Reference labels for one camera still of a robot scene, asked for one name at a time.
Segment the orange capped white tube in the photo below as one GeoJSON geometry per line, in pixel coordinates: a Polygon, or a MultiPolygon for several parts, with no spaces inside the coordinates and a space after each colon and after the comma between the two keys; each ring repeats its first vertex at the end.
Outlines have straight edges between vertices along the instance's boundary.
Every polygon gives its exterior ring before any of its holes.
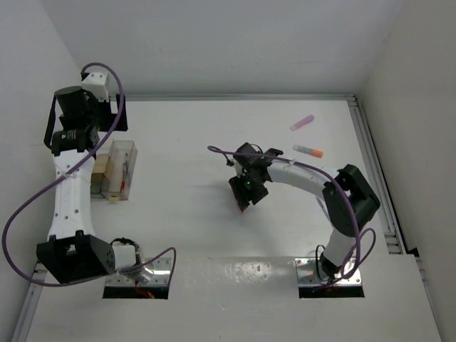
{"type": "Polygon", "coordinates": [[[309,147],[304,147],[302,145],[293,145],[292,149],[294,151],[306,154],[306,155],[311,155],[313,157],[317,158],[322,158],[323,157],[323,152],[317,149],[309,148],[309,147]]]}

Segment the red pen with clear cap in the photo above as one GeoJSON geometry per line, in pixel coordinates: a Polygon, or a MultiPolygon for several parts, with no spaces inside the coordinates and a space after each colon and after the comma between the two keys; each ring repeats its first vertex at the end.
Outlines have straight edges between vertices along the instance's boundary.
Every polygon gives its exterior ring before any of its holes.
{"type": "Polygon", "coordinates": [[[125,189],[125,181],[126,181],[127,169],[128,169],[127,162],[124,162],[123,165],[122,165],[122,180],[121,180],[121,183],[120,183],[120,192],[123,192],[124,189],[125,189]]]}

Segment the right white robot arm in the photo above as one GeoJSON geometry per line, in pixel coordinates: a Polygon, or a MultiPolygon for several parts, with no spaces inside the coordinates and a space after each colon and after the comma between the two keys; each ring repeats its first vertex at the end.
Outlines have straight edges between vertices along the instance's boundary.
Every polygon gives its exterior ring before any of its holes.
{"type": "Polygon", "coordinates": [[[329,279],[342,276],[342,268],[361,245],[366,225],[380,209],[380,200],[363,173],[354,165],[329,172],[283,156],[274,148],[256,150],[246,142],[225,155],[236,175],[229,179],[241,211],[268,195],[267,182],[290,185],[314,195],[326,210],[333,231],[325,249],[318,254],[318,267],[329,279]]]}

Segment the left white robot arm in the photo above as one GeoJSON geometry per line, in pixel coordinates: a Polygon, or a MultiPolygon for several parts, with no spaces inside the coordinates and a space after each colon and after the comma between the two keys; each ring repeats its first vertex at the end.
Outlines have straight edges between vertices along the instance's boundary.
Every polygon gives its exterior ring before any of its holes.
{"type": "Polygon", "coordinates": [[[119,245],[97,238],[90,213],[91,175],[99,132],[128,129],[115,124],[108,89],[77,85],[57,90],[43,142],[51,150],[56,171],[54,214],[46,242],[36,247],[38,260],[60,284],[107,276],[140,264],[136,243],[119,245]]]}

